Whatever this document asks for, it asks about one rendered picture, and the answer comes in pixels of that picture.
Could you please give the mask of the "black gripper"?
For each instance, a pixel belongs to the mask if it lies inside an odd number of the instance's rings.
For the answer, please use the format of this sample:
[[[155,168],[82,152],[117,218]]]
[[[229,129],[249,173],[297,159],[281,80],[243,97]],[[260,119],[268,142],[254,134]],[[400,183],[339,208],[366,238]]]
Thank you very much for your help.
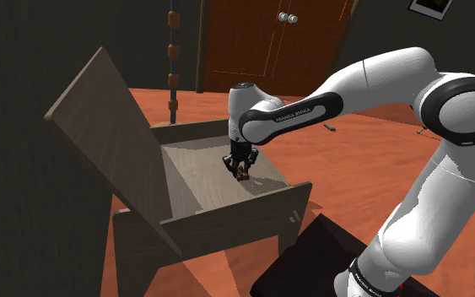
[[[248,142],[230,141],[230,154],[222,158],[226,168],[234,178],[238,175],[239,163],[244,162],[244,169],[247,172],[256,163],[259,151],[253,148]]]

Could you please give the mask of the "brown wooden double door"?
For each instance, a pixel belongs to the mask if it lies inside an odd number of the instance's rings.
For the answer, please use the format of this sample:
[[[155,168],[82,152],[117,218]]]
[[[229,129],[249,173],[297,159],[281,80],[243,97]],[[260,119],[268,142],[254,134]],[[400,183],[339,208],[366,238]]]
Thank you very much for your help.
[[[197,91],[252,82],[271,95],[321,85],[358,0],[203,0]]]

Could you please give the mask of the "black pole with brown beads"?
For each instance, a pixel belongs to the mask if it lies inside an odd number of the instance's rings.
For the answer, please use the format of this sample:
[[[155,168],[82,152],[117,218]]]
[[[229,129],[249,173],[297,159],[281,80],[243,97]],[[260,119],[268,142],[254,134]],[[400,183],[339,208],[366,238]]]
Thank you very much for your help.
[[[168,74],[168,85],[170,87],[170,100],[168,108],[170,110],[170,125],[176,124],[176,112],[178,111],[178,100],[176,91],[179,85],[179,75],[177,72],[177,61],[180,58],[180,47],[178,46],[178,29],[181,25],[181,16],[178,12],[177,0],[170,0],[170,11],[168,12],[168,26],[170,28],[170,44],[167,47],[167,55],[170,59],[170,72]]]

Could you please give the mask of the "dark robot stand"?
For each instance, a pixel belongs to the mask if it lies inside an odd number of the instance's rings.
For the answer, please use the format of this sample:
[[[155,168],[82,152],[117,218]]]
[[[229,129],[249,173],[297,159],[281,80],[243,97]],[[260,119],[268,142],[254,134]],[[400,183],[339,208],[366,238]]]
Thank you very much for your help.
[[[318,215],[252,285],[251,297],[337,297],[333,281],[366,244]]]

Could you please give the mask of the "grey wooden desk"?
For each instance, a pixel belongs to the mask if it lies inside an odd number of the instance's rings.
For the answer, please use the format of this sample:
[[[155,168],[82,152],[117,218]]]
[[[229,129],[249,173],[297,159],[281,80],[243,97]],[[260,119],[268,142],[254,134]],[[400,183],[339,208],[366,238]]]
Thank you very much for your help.
[[[280,250],[296,242],[312,185],[290,185],[265,154],[236,180],[226,120],[151,127],[104,49],[45,119],[124,204],[112,218],[119,297],[144,297],[161,267],[272,236]]]

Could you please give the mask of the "white framed wall picture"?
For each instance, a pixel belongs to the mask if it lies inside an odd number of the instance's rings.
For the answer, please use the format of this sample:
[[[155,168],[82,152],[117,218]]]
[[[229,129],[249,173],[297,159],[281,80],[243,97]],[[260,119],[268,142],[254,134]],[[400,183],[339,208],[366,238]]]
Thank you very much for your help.
[[[408,9],[433,19],[442,20],[452,2],[453,0],[412,0]]]

